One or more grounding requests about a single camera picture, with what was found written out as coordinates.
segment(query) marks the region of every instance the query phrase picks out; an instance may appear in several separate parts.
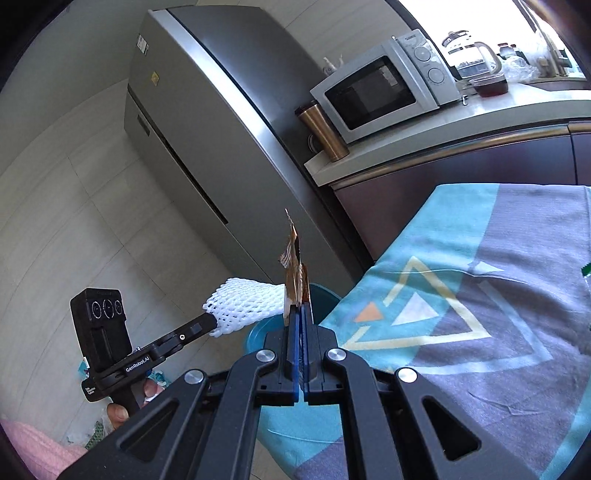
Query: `kitchen counter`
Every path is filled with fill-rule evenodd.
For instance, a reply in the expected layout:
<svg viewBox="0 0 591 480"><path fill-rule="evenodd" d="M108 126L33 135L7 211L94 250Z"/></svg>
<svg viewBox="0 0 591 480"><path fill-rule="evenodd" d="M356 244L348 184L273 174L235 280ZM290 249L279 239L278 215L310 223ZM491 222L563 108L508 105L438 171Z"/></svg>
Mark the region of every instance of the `kitchen counter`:
<svg viewBox="0 0 591 480"><path fill-rule="evenodd" d="M478 95L438 111L395 125L349 146L350 154L331 163L320 152L306 163L319 185L326 185L421 150L501 129L545 121L591 118L591 90L548 92L520 83L509 93Z"/></svg>

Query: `bronze travel mug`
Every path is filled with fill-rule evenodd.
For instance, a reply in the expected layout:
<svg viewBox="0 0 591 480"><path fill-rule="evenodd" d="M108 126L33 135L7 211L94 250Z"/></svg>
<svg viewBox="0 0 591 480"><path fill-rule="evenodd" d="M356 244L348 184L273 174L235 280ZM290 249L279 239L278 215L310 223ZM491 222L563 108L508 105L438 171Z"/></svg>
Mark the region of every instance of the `bronze travel mug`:
<svg viewBox="0 0 591 480"><path fill-rule="evenodd" d="M316 100L299 107L295 112L320 141L330 161L337 161L349 155L347 145L326 118Z"/></svg>

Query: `microwave oven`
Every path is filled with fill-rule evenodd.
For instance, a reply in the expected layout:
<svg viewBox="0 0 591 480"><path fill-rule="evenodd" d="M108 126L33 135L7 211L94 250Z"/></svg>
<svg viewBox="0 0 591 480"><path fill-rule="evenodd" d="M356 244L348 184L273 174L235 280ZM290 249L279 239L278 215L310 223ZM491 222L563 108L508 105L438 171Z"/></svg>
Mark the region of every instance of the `microwave oven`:
<svg viewBox="0 0 591 480"><path fill-rule="evenodd" d="M310 93L347 143L460 99L446 62L420 30L373 47Z"/></svg>

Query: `glass kettle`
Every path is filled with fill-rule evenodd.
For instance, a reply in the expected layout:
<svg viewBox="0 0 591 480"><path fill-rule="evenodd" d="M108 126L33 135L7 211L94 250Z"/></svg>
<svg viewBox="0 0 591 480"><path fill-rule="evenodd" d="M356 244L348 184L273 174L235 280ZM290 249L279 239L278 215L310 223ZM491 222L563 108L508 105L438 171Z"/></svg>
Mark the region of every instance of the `glass kettle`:
<svg viewBox="0 0 591 480"><path fill-rule="evenodd" d="M477 79L499 73L503 65L499 57L486 43L473 41L468 30L449 32L449 35L442 42L446 49L450 63L457 68L463 79ZM481 48L488 50L494 67L485 59Z"/></svg>

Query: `hand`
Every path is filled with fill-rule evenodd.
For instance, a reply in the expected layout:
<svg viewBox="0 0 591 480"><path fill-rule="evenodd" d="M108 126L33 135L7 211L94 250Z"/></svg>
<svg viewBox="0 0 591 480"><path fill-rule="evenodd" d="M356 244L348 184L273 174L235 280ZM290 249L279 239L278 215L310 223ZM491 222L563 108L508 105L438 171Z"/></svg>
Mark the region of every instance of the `hand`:
<svg viewBox="0 0 591 480"><path fill-rule="evenodd" d="M149 378L146 379L144 383L144 394L146 398L152 400L153 397L162 391L164 391L164 389L160 387L154 380ZM147 404L148 402L144 401L142 408L144 408ZM109 403L107 405L107 416L109 417L113 428L118 429L129 418L129 413L125 407L117 405L116 403Z"/></svg>

